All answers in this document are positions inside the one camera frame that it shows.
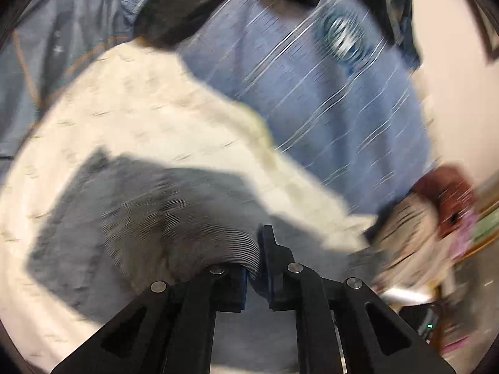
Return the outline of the blue plaid duvet with emblem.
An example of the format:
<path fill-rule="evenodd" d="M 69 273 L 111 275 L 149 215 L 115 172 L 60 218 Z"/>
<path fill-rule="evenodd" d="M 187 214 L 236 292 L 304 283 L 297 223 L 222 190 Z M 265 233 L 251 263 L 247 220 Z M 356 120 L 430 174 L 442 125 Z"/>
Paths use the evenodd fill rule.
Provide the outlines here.
<path fill-rule="evenodd" d="M 411 70 L 361 0 L 227 0 L 179 52 L 353 213 L 380 212 L 430 168 Z"/>

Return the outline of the blue printed bedsheet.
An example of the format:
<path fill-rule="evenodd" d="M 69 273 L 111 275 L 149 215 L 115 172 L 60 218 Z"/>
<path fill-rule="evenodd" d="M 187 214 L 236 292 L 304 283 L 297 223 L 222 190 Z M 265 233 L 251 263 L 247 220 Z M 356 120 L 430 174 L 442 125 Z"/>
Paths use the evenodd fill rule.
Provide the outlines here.
<path fill-rule="evenodd" d="M 130 41 L 148 0 L 31 0 L 1 51 L 1 175 L 65 88 Z"/>

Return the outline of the cream leaf-print quilt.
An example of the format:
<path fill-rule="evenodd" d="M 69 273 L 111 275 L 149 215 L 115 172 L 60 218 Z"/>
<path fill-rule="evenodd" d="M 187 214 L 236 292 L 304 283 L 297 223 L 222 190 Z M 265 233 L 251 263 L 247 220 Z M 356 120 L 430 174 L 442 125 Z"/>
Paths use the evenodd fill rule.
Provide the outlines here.
<path fill-rule="evenodd" d="M 49 372 L 103 323 L 68 306 L 28 272 L 37 237 L 76 172 L 96 150 L 165 168 L 232 173 L 263 205 L 315 233 L 326 248 L 346 235 L 360 250 L 369 216 L 278 154 L 263 120 L 196 81 L 179 56 L 130 42 L 75 80 L 29 137 L 1 191 L 1 321 L 19 353 Z"/>

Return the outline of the grey denim pants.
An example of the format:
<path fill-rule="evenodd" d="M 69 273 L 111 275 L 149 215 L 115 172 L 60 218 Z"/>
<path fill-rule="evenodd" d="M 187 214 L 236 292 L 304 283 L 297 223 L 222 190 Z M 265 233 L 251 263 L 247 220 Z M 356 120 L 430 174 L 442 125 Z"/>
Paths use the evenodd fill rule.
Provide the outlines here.
<path fill-rule="evenodd" d="M 257 233 L 277 242 L 320 276 L 372 284 L 382 252 L 346 252 L 347 237 L 326 248 L 320 238 L 262 204 L 232 173 L 165 168 L 96 150 L 76 172 L 41 229 L 31 277 L 85 317 L 107 323 L 153 282 L 175 285 L 219 262 L 248 268 L 245 310 L 216 320 L 214 373 L 293 373 L 298 369 L 293 315 L 264 301 Z"/>

